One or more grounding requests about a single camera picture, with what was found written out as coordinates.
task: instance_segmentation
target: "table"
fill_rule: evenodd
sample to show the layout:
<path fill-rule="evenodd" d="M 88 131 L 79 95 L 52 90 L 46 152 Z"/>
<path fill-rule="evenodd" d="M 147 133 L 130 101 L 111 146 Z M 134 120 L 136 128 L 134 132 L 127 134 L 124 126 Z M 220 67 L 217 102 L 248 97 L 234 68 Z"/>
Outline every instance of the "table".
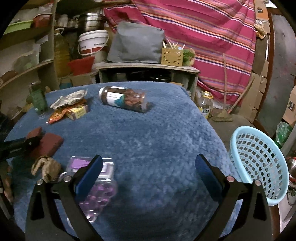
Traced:
<path fill-rule="evenodd" d="M 46 94 L 49 105 L 61 95 L 88 89 L 90 112 L 75 121 L 66 118 L 49 125 L 31 109 L 6 140 L 24 137 L 42 126 L 64 138 L 53 156 L 63 168 L 71 156 L 100 154 L 113 159 L 118 194 L 94 224 L 104 240 L 192 241 L 218 206 L 195 173 L 195 157 L 203 154 L 211 165 L 240 181 L 225 146 L 184 88 L 146 81 L 116 84 L 146 90 L 152 109 L 143 114 L 101 104 L 98 91 L 110 83 L 53 91 Z M 13 166 L 15 220 L 24 230 L 30 196 L 41 175 L 31 175 L 33 160 L 17 157 L 9 162 Z M 66 230 L 75 235 L 60 202 L 57 207 Z M 225 232 L 231 230 L 238 211 L 239 206 Z"/>

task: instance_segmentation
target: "broom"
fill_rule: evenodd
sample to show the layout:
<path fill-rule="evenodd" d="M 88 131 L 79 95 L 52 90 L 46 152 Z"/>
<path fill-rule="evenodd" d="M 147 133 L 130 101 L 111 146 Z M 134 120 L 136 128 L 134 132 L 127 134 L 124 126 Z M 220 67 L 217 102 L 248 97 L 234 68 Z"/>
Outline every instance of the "broom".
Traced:
<path fill-rule="evenodd" d="M 223 54 L 223 62 L 224 62 L 224 107 L 222 112 L 220 112 L 217 116 L 213 117 L 212 120 L 214 122 L 227 122 L 232 121 L 230 114 L 228 114 L 226 110 L 226 97 L 227 97 L 227 73 L 226 73 L 226 59 L 225 54 Z"/>

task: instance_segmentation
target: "blue gripper pad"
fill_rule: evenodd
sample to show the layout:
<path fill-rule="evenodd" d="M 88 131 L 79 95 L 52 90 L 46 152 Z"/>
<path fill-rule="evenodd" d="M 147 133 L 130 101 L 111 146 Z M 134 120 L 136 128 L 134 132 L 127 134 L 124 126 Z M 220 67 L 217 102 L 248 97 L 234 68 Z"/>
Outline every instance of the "blue gripper pad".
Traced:
<path fill-rule="evenodd" d="M 199 176 L 201 177 L 207 190 L 209 191 L 212 199 L 215 202 L 220 203 L 223 199 L 222 185 L 220 184 L 218 179 L 215 177 L 214 173 L 210 168 L 210 164 L 202 154 L 199 154 L 196 156 L 195 169 L 197 174 L 199 174 Z"/>
<path fill-rule="evenodd" d="M 96 155 L 95 160 L 89 163 L 92 163 L 91 167 L 85 172 L 84 176 L 80 180 L 79 183 L 76 184 L 75 193 L 76 197 L 75 200 L 77 202 L 84 201 L 88 193 L 90 192 L 91 188 L 93 187 L 94 183 L 96 182 L 99 174 L 103 168 L 103 159 L 101 156 Z"/>

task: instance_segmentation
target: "pink striped blanket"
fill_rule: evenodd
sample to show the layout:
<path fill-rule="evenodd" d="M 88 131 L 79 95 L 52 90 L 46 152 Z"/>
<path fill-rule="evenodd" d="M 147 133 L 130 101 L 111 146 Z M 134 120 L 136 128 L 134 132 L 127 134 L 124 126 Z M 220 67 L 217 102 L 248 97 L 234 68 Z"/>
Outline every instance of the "pink striped blanket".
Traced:
<path fill-rule="evenodd" d="M 193 48 L 198 84 L 218 100 L 224 95 L 223 53 L 227 65 L 227 103 L 248 84 L 255 52 L 253 0 L 132 0 L 104 9 L 113 30 L 120 21 L 144 23 L 165 31 L 167 39 Z"/>

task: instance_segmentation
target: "green plastic tray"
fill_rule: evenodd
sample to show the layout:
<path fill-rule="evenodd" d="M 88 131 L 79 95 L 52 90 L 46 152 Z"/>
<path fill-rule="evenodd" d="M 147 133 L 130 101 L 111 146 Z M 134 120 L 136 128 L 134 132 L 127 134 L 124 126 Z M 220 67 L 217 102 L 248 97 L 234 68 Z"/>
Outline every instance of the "green plastic tray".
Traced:
<path fill-rule="evenodd" d="M 32 22 L 33 22 L 33 20 L 29 20 L 29 21 L 22 21 L 22 22 L 10 24 L 7 27 L 7 29 L 5 30 L 4 34 L 8 34 L 11 32 L 18 31 L 18 30 L 30 28 Z"/>

